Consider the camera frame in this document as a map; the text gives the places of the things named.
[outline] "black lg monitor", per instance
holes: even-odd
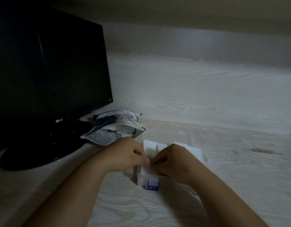
[[[81,115],[113,101],[102,26],[0,2],[0,159],[6,170],[58,160],[84,143]]]

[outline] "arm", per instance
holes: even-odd
[[[132,138],[113,142],[82,163],[22,227],[86,226],[106,174],[148,163],[142,146]]]
[[[221,179],[187,149],[173,144],[152,161],[153,167],[198,194],[215,226],[268,227],[268,225]]]

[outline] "wooden desk surface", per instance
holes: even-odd
[[[192,144],[205,152],[208,168],[270,226],[291,226],[291,137],[148,119],[140,123],[147,128],[189,133]],[[39,168],[19,172],[0,169],[0,226],[20,226],[81,162],[99,149],[87,143],[71,155]],[[89,226],[209,226],[197,195],[176,191],[171,183],[158,192],[147,191],[135,181],[133,169],[108,174]]]

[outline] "person's left hand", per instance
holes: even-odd
[[[120,138],[103,148],[94,157],[107,172],[122,171],[150,163],[143,147],[130,137]]]

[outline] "person's left arm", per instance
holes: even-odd
[[[142,146],[121,138],[82,163],[22,227],[86,226],[107,173],[149,164]]]

